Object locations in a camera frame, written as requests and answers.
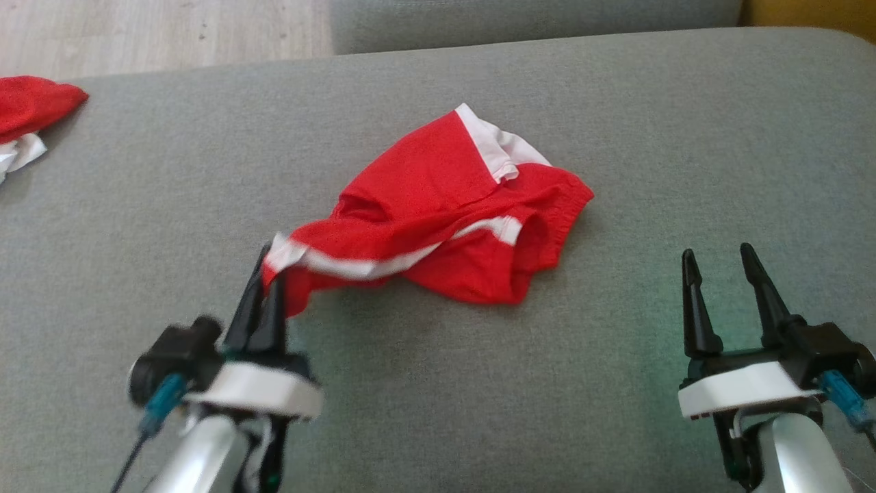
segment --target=red cloth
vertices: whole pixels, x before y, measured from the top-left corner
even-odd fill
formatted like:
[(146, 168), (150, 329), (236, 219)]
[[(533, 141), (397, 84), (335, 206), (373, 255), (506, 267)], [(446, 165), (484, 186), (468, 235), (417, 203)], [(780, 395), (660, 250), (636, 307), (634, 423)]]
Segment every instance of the red cloth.
[(0, 78), (0, 144), (46, 128), (86, 99), (70, 84), (29, 75)]
[(464, 104), (378, 157), (329, 218), (278, 236), (263, 281), (285, 271), (289, 317), (313, 290), (391, 275), (464, 302), (517, 304), (533, 273), (557, 265), (592, 197), (577, 176)]

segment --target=wooden floor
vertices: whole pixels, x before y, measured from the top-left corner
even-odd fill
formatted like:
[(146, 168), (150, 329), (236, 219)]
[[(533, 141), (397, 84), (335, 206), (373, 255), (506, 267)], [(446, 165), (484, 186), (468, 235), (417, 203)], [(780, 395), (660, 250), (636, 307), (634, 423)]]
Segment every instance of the wooden floor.
[(3, 77), (331, 55), (325, 0), (0, 0), (0, 33)]

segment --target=gray sofa cushion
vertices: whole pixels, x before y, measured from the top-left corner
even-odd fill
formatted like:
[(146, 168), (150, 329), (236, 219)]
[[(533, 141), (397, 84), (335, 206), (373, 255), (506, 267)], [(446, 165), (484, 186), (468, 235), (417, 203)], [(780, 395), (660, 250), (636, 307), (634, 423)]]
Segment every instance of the gray sofa cushion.
[(519, 307), (402, 281), (314, 296), (291, 326), (327, 404), (284, 491), (740, 491), (676, 401), (681, 252), (729, 348), (759, 340), (742, 241), (792, 310), (876, 347), (874, 80), (849, 35), (719, 29), (78, 81), (88, 103), (0, 187), (0, 490), (106, 490), (131, 362), (168, 323), (227, 322), (263, 241), (464, 101), (596, 199)]
[(338, 54), (736, 25), (740, 0), (331, 0)]

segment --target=teal connector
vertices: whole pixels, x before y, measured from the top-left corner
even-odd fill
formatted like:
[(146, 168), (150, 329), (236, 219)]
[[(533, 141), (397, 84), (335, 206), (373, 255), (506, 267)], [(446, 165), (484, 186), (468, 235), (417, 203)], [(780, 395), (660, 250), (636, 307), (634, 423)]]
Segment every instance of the teal connector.
[(855, 432), (867, 432), (876, 424), (876, 419), (867, 409), (867, 402), (861, 398), (843, 374), (836, 370), (824, 372), (821, 378), (821, 390), (843, 412)]
[(187, 382), (178, 373), (168, 375), (146, 403), (145, 414), (140, 420), (138, 429), (145, 439), (151, 439), (159, 434), (161, 425), (173, 409), (180, 405), (186, 395)]

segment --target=white stripe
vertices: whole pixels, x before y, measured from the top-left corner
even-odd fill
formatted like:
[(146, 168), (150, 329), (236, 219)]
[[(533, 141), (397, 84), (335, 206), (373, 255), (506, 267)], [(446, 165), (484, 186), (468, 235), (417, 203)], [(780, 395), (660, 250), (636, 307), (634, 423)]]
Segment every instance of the white stripe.
[(460, 104), (456, 108), (456, 115), (463, 121), (465, 130), (496, 183), (517, 178), (518, 164), (532, 162), (550, 166), (548, 160), (522, 137), (503, 132), (494, 124), (478, 118), (467, 104)]
[[(470, 232), (487, 229), (499, 241), (513, 246), (523, 225), (512, 216), (483, 219), (464, 227), (456, 232), (451, 239), (460, 238)], [(381, 277), (404, 272), (415, 263), (431, 254), (441, 243), (425, 246), (408, 254), (398, 255), (384, 261), (369, 261), (361, 259), (343, 259), (332, 257), (320, 250), (307, 246), (294, 239), (277, 233), (274, 236), (271, 251), (265, 257), (265, 262), (275, 272), (285, 268), (299, 266), (320, 274), (332, 275), (350, 281), (373, 281)]]

